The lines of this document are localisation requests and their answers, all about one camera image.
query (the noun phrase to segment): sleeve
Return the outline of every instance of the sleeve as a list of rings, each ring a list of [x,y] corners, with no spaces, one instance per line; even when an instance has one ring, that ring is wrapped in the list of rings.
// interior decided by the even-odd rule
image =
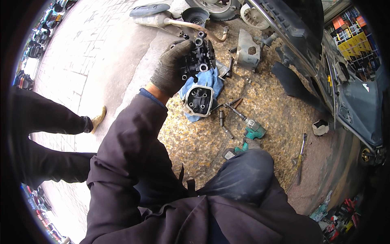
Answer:
[[[87,235],[81,243],[93,243],[99,236],[141,222],[140,195],[133,186],[167,111],[150,98],[136,95],[111,125],[91,159],[87,179],[91,202]]]

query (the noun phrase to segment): tire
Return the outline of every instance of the tire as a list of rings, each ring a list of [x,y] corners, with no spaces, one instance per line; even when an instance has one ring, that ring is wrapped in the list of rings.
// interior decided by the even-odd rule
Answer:
[[[210,19],[216,21],[228,21],[238,18],[239,14],[236,14],[235,10],[239,10],[241,8],[241,4],[238,0],[230,0],[230,7],[227,7],[226,10],[222,12],[215,11],[215,9],[213,9],[214,4],[210,4],[210,7],[202,5],[200,0],[186,0],[186,2],[191,7],[202,7],[206,9],[210,12]]]
[[[371,153],[371,151],[366,146],[362,146],[360,148],[358,159],[359,164],[364,167],[373,166],[375,164],[375,157],[366,156],[364,153]]]

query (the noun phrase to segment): black work glove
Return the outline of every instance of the black work glove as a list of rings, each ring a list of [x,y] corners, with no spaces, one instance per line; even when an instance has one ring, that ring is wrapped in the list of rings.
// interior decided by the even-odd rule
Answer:
[[[191,40],[175,41],[161,55],[150,82],[170,98],[185,84],[182,80],[177,60],[194,48]]]
[[[244,142],[248,144],[248,149],[261,149],[261,144],[259,141],[244,137]]]

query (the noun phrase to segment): black trousers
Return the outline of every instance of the black trousers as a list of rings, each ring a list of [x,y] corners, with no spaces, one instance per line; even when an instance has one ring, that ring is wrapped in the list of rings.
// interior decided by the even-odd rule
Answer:
[[[172,171],[165,146],[156,140],[144,172],[134,188],[140,193],[140,207],[159,209],[166,203],[189,197],[189,192]],[[196,195],[223,196],[260,205],[273,174],[273,159],[264,150],[248,150],[226,161],[217,174]]]
[[[15,170],[20,181],[37,189],[45,180],[84,182],[90,159],[96,153],[61,152],[31,141],[32,132],[79,134],[93,128],[89,117],[81,117],[67,107],[33,91],[12,87],[12,143]]]

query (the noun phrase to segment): concrete floor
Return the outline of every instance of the concrete floor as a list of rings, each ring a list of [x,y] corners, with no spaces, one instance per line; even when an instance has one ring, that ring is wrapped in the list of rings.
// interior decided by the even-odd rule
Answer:
[[[93,117],[101,105],[107,115],[94,135],[57,135],[36,133],[38,143],[60,151],[95,152],[118,113],[124,109],[139,89],[149,81],[158,57],[174,40],[179,39],[153,27],[137,25],[129,17],[132,7],[153,1],[80,0],[55,31],[39,66],[34,91],[59,102],[75,113]],[[172,12],[181,12],[188,5],[183,0],[164,1]],[[216,58],[228,65],[228,49],[237,45],[238,31],[243,28],[252,36],[260,36],[240,20],[209,22],[207,28],[221,36],[222,28],[230,27],[224,43],[213,42]],[[359,141],[343,129],[323,137],[312,134],[311,124],[318,120],[313,108],[285,94],[271,73],[275,61],[280,61],[275,47],[268,48],[257,72],[234,67],[234,75],[224,82],[218,102],[228,102],[243,96],[238,110],[259,121],[267,130],[262,146],[275,160],[275,175],[288,192],[289,202],[298,213],[308,214],[323,201],[330,189],[337,190],[331,204],[348,195],[345,186],[351,184],[348,172],[358,168],[356,155]],[[310,90],[307,81],[301,77]],[[240,146],[244,124],[230,110],[223,109],[225,125],[235,135],[230,140],[221,130],[217,114],[195,122],[184,116],[178,95],[167,104],[168,118],[159,134],[166,145],[178,175],[185,167],[184,180],[194,178],[202,187],[223,163],[221,153],[228,147]],[[291,159],[301,147],[302,133],[308,134],[305,147],[302,183],[293,183],[296,171]],[[62,221],[61,234],[78,243],[85,236],[86,214],[90,195],[84,183],[45,182],[55,215]]]

